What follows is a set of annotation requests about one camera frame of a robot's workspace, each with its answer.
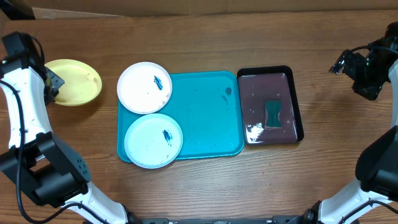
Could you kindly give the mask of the yellow plate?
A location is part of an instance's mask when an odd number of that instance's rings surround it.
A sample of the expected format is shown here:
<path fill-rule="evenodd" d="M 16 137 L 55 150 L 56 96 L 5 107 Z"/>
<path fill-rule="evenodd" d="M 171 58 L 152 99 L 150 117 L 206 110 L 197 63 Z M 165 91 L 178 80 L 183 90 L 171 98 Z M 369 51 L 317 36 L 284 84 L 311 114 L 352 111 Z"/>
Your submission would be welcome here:
<path fill-rule="evenodd" d="M 101 92 L 101 77 L 86 63 L 58 59 L 47 62 L 45 66 L 65 82 L 55 98 L 58 105 L 81 106 L 93 101 Z"/>

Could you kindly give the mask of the white plate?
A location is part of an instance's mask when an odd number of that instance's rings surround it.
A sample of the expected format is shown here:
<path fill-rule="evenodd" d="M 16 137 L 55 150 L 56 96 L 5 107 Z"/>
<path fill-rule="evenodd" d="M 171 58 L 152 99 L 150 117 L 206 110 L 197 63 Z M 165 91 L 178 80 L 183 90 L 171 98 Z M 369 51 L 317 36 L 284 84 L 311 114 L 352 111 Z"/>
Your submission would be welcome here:
<path fill-rule="evenodd" d="M 136 114 L 150 114 L 162 109 L 172 95 L 169 73 L 153 62 L 139 62 L 122 72 L 117 84 L 120 103 Z"/>

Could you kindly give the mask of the green scrubbing sponge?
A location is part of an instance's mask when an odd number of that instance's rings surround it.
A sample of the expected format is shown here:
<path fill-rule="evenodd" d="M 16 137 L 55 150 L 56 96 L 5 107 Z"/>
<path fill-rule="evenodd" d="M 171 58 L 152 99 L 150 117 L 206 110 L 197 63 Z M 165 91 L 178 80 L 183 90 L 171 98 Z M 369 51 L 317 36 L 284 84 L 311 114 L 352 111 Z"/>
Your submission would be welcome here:
<path fill-rule="evenodd" d="M 281 128 L 282 123 L 280 121 L 280 111 L 282 109 L 282 103 L 277 100 L 269 100 L 265 102 L 266 110 L 266 126 L 270 128 Z"/>

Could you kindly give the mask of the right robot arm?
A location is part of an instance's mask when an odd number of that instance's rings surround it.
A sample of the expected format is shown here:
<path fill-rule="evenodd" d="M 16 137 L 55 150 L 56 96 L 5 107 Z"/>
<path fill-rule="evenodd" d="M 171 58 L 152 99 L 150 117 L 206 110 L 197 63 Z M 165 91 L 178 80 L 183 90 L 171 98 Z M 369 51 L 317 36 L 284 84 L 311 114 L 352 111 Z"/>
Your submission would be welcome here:
<path fill-rule="evenodd" d="M 342 52 L 331 73 L 344 73 L 353 81 L 352 89 L 363 98 L 375 100 L 383 84 L 392 87 L 390 129 L 359 156 L 355 178 L 334 196 L 318 201 L 291 223 L 357 223 L 359 217 L 383 206 L 396 213 L 397 201 L 397 23 L 387 26 L 384 36 L 362 47 Z"/>

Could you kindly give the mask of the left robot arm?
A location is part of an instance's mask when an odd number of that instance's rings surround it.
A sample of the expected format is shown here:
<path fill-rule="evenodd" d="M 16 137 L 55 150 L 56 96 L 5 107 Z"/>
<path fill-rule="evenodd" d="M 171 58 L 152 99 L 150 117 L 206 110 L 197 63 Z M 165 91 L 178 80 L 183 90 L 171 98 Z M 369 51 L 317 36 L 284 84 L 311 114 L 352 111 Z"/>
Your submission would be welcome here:
<path fill-rule="evenodd" d="M 125 206 L 112 201 L 91 181 L 85 160 L 56 136 L 46 104 L 64 81 L 47 67 L 35 68 L 23 59 L 5 58 L 1 64 L 3 89 L 11 124 L 9 151 L 1 154 L 1 171 L 16 185 L 21 215 L 30 223 L 22 203 L 26 195 L 38 206 L 57 211 L 47 223 L 69 209 L 90 223 L 134 223 Z"/>

